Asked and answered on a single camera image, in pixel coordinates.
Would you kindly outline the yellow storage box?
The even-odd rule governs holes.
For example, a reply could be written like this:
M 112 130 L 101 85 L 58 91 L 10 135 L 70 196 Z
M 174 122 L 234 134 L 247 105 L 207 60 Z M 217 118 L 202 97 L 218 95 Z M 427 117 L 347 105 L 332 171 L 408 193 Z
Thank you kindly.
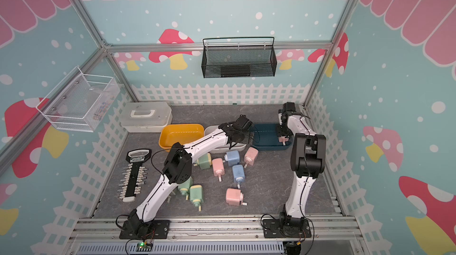
M 204 128 L 201 124 L 170 124 L 166 126 L 159 138 L 161 149 L 169 151 L 175 143 L 184 145 L 191 143 L 204 136 Z

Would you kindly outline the pink sharpener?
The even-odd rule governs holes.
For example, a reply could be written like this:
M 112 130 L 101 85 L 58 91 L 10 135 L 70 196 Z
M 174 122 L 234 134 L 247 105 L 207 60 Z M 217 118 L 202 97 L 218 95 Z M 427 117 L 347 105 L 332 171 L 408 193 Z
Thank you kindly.
M 213 174 L 218 178 L 219 182 L 222 181 L 222 176 L 225 174 L 224 162 L 221 158 L 212 160 Z
M 247 166 L 253 166 L 256 158 L 258 157 L 259 151 L 253 147 L 249 147 L 244 155 L 244 168 Z
M 288 136 L 280 136 L 279 137 L 279 142 L 281 142 L 283 144 L 283 146 L 286 146 L 288 141 L 289 141 L 289 137 Z
M 240 189 L 228 188 L 226 191 L 226 203 L 232 206 L 247 206 L 244 201 L 244 194 Z

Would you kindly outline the teal storage box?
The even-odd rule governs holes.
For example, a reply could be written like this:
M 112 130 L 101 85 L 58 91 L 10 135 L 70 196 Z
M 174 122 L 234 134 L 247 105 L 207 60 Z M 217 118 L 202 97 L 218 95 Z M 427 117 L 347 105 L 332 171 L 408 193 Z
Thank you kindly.
M 251 146 L 258 151 L 284 151 L 293 145 L 293 137 L 289 141 L 279 142 L 275 123 L 254 124 L 250 128 Z

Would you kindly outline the pink sharpener bottom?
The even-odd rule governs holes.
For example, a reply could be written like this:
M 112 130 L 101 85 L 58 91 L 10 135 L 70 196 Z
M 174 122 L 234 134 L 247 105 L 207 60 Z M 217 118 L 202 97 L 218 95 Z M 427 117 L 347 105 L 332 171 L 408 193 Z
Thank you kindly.
M 244 201 L 244 194 L 240 189 L 228 188 L 226 191 L 226 203 L 232 206 L 247 206 Z

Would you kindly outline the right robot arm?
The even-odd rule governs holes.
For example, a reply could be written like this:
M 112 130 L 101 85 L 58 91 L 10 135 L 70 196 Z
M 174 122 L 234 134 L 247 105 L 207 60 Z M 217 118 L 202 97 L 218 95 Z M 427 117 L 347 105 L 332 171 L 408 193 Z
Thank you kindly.
M 314 132 L 295 103 L 285 103 L 279 110 L 276 126 L 280 143 L 293 140 L 290 167 L 293 184 L 290 196 L 280 213 L 280 227 L 306 229 L 306 203 L 313 184 L 325 170 L 326 137 Z

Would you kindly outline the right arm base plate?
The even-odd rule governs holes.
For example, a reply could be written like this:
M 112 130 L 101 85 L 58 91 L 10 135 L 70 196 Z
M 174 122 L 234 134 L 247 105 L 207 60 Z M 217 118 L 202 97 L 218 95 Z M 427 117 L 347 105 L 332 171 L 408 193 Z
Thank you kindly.
M 291 218 L 281 223 L 279 219 L 261 220 L 265 238 L 311 238 L 312 228 L 307 219 Z

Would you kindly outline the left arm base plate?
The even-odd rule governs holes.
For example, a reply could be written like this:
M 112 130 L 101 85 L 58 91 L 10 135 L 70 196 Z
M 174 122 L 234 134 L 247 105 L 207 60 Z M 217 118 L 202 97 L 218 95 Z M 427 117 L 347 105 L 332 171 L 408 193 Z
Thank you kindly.
M 154 220 L 143 223 L 127 221 L 121 231 L 119 238 L 121 240 L 148 240 L 148 239 L 167 239 L 170 229 L 170 220 Z

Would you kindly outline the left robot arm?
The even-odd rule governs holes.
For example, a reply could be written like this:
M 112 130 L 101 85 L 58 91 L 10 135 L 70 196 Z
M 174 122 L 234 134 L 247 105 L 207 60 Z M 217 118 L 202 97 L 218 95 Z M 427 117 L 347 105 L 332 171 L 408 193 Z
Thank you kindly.
M 253 126 L 245 115 L 234 122 L 223 123 L 207 136 L 191 143 L 173 144 L 165 159 L 160 178 L 146 199 L 130 214 L 122 226 L 121 238 L 142 240 L 152 233 L 152 221 L 161 205 L 179 184 L 187 181 L 192 175 L 193 164 L 204 154 L 223 145 L 242 142 L 249 136 Z

